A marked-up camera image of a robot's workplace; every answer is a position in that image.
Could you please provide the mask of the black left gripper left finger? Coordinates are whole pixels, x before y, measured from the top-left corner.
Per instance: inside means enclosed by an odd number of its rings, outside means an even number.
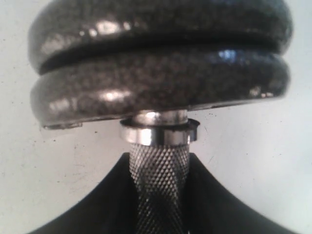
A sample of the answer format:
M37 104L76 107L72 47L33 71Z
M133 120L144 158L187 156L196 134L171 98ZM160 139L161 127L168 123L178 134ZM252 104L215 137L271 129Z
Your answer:
M35 234L133 234L137 192L123 153L108 175L78 204Z

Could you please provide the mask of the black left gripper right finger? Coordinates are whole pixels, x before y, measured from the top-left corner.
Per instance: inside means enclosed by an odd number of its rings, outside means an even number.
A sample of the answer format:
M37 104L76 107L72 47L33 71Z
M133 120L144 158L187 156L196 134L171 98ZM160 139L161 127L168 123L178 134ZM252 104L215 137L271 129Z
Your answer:
M192 234L291 234L230 193L194 153L183 191L184 220Z

